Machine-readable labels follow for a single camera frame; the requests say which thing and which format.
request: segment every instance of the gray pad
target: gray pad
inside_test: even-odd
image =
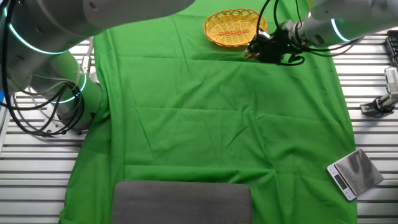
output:
[[[114,187],[111,224],[250,224],[241,184],[125,180]]]

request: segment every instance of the green tablecloth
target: green tablecloth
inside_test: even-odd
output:
[[[356,223],[326,167],[354,150],[330,58],[298,67],[247,62],[211,43],[217,11],[263,0],[197,0],[177,15],[95,37],[103,99],[69,181],[61,223],[109,223],[120,180],[242,183],[253,223]],[[297,21],[294,0],[279,20]],[[265,17],[274,30],[273,2]],[[300,1],[302,16],[308,11]]]

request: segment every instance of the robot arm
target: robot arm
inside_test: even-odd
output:
[[[271,35],[260,32],[255,36],[244,53],[246,58],[283,64],[284,56],[291,54],[291,63],[302,58],[297,56],[302,52],[311,52],[311,46],[348,43],[398,26],[396,0],[309,0],[309,5],[311,11],[303,21],[289,20]]]
[[[130,22],[144,21],[177,13],[194,0],[4,0],[1,24],[10,12],[7,43],[8,92],[32,87],[46,99],[53,98],[69,80],[80,89],[84,103],[76,104],[80,97],[67,90],[61,97],[57,113],[63,124],[74,124],[75,131],[88,129],[101,99],[100,86],[88,78],[68,51],[81,41],[102,31]],[[1,90],[4,84],[0,81]],[[83,107],[81,117],[71,111]]]
[[[361,105],[361,112],[366,116],[380,118],[384,114],[394,112],[398,103],[398,70],[391,67],[384,71],[387,81],[387,93],[377,97],[373,102]]]
[[[326,47],[398,26],[396,0],[313,0],[311,4],[303,26],[298,22],[291,30],[297,44]]]

